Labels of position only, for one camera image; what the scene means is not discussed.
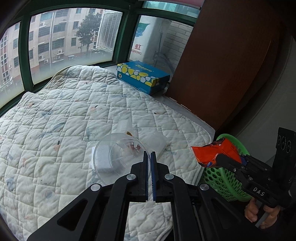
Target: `white quilted blanket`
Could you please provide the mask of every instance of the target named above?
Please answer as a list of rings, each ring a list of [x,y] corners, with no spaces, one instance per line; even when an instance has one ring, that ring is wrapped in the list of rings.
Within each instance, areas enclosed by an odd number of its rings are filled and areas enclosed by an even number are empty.
[[[199,180],[190,146],[212,141],[203,128],[111,71],[68,67],[0,118],[0,213],[19,240],[99,182],[91,149],[124,117],[132,117],[140,141],[162,131],[170,143],[158,161],[187,183]],[[171,229],[169,203],[130,205],[125,240],[162,240]]]

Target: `wooden door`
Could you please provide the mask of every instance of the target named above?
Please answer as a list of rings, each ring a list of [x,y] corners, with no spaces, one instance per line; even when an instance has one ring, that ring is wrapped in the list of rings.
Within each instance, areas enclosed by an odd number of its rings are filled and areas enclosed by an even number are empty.
[[[166,95],[217,130],[278,31],[279,18],[264,0],[206,0]]]

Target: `orange plastic bag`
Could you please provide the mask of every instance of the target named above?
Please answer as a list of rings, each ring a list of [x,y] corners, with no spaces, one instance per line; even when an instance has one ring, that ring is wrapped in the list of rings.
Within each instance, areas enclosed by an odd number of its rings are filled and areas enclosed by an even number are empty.
[[[224,154],[242,163],[236,147],[226,138],[221,138],[209,145],[197,147],[192,146],[196,160],[202,167],[219,167],[216,163],[218,154]]]

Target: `tree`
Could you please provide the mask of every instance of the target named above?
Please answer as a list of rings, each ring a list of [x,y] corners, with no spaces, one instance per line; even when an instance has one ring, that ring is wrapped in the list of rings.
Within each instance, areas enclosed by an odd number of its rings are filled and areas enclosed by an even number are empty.
[[[81,43],[81,46],[86,45],[86,53],[89,51],[89,45],[94,41],[95,32],[99,31],[101,18],[99,13],[94,15],[89,13],[78,27],[76,36]]]

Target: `glass pane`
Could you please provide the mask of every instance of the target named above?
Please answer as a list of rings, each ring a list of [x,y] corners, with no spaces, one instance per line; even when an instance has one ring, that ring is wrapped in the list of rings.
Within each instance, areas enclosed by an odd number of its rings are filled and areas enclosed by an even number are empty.
[[[60,9],[33,16],[29,30],[33,83],[70,65],[111,61],[121,16],[121,12],[97,8]]]
[[[1,39],[1,43],[7,44],[0,47],[0,108],[24,91],[18,59],[19,27],[20,23],[11,26]]]
[[[143,8],[153,8],[153,9],[166,10],[170,12],[177,12],[177,13],[194,17],[194,18],[197,18],[200,13],[200,10],[196,8],[187,7],[187,6],[175,4],[175,3],[168,3],[168,2],[146,1],[144,2]]]
[[[176,21],[141,16],[129,60],[150,64],[172,78],[192,29]]]

